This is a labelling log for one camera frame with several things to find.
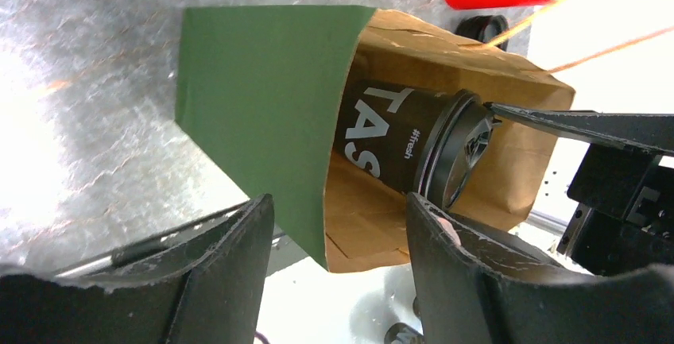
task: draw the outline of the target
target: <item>wooden stick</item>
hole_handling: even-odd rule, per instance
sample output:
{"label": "wooden stick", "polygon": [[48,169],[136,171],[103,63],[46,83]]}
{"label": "wooden stick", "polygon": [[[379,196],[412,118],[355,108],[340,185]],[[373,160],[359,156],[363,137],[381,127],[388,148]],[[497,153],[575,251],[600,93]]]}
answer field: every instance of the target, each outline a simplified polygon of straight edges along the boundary
{"label": "wooden stick", "polygon": [[553,68],[551,70],[547,70],[546,72],[548,74],[554,74],[556,72],[561,72],[561,71],[567,70],[569,68],[574,68],[574,67],[578,66],[579,64],[584,64],[588,60],[593,60],[594,58],[599,58],[600,56],[605,56],[606,54],[610,54],[612,52],[617,52],[618,50],[623,50],[624,48],[628,48],[629,46],[634,46],[634,45],[639,44],[643,41],[647,41],[647,40],[650,40],[652,38],[659,37],[663,34],[671,32],[671,31],[674,31],[674,25],[669,26],[668,28],[665,28],[665,29],[658,30],[654,33],[647,34],[643,37],[638,37],[638,38],[635,38],[633,40],[627,41],[625,43],[616,45],[612,48],[608,48],[608,49],[603,50],[601,52],[596,52],[595,54],[592,54],[591,56],[586,56],[585,58],[582,58],[580,60],[571,62],[569,64],[563,64],[563,65],[558,66],[556,68]]}

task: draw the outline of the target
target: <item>white surface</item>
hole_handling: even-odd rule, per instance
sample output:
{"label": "white surface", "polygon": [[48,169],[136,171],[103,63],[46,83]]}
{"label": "white surface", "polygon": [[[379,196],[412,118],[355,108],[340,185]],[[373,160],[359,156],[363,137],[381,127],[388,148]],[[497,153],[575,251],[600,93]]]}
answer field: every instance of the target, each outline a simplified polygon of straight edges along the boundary
{"label": "white surface", "polygon": [[[529,59],[554,68],[616,44],[674,25],[674,0],[569,0],[534,21]],[[573,86],[575,110],[672,113],[674,34],[556,74]],[[566,189],[587,144],[561,139],[541,184],[534,209],[567,222],[577,205]],[[672,166],[672,159],[663,164]]]}
{"label": "white surface", "polygon": [[258,331],[271,344],[381,344],[394,323],[422,332],[415,295],[409,265],[330,274],[306,258],[267,278]]}

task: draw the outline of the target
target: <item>black coffee cup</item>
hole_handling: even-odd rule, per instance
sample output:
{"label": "black coffee cup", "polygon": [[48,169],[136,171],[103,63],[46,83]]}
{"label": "black coffee cup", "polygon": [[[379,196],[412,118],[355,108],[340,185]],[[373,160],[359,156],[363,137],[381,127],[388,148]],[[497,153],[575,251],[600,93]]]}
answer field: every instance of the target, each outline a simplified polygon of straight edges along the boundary
{"label": "black coffee cup", "polygon": [[333,149],[392,189],[447,210],[494,127],[475,93],[361,80],[344,91]]}

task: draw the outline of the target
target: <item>black lid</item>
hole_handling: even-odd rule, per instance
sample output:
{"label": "black lid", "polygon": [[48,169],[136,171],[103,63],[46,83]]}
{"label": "black lid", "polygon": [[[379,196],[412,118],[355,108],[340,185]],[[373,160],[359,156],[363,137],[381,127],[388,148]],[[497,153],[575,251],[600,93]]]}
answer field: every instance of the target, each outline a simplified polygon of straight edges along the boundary
{"label": "black lid", "polygon": [[473,167],[491,139],[494,116],[479,96],[461,90],[423,168],[419,193],[447,210],[465,188]]}
{"label": "black lid", "polygon": [[[501,15],[477,16],[461,21],[455,34],[486,44],[507,29],[508,20]],[[508,41],[500,44],[498,48],[505,51],[508,48]]]}

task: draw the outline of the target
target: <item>metal surface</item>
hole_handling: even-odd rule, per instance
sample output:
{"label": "metal surface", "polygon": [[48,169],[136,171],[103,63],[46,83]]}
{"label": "metal surface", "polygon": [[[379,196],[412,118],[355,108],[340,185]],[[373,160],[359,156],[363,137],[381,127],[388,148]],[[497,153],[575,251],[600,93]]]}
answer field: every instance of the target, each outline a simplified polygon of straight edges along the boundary
{"label": "metal surface", "polygon": [[185,6],[263,3],[461,18],[444,0],[0,0],[0,261],[52,271],[243,201],[172,121],[177,47]]}

